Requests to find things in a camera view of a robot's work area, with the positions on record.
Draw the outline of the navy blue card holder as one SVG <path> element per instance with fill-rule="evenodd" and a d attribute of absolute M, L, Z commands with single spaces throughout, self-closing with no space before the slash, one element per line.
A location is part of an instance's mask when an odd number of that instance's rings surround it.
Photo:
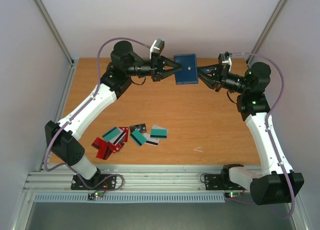
<path fill-rule="evenodd" d="M 173 60 L 182 65 L 181 70 L 174 73 L 177 85 L 191 85 L 199 82 L 196 54 L 177 54 L 173 56 Z"/>

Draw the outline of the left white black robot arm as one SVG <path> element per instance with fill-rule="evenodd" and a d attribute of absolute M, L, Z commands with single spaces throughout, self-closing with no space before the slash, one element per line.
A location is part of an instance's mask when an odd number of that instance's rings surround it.
<path fill-rule="evenodd" d="M 134 52 L 134 39 L 116 37 L 107 40 L 103 46 L 115 41 L 110 54 L 111 62 L 104 74 L 97 75 L 97 84 L 88 97 L 69 115 L 58 122 L 49 121 L 45 127 L 46 153 L 54 153 L 69 167 L 88 189 L 96 189 L 103 183 L 100 170 L 85 156 L 85 149 L 79 143 L 84 131 L 109 105 L 119 99 L 132 84 L 132 77 L 150 76 L 159 82 L 182 69 L 182 65 L 161 54 L 164 41 L 157 39 L 149 50 L 149 59 L 142 59 Z"/>

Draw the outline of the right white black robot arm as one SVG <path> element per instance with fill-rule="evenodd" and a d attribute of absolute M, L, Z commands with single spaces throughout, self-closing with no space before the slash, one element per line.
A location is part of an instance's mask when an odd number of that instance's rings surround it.
<path fill-rule="evenodd" d="M 198 67 L 198 78 L 210 89 L 238 93 L 236 106 L 248 127 L 258 151 L 261 174 L 242 164 L 224 165 L 220 181 L 225 188 L 235 185 L 248 190 L 257 205 L 293 203 L 304 184 L 300 172 L 294 172 L 285 157 L 273 128 L 271 108 L 264 94 L 271 78 L 271 68 L 264 62 L 254 63 L 240 76 L 231 73 L 229 64 Z"/>

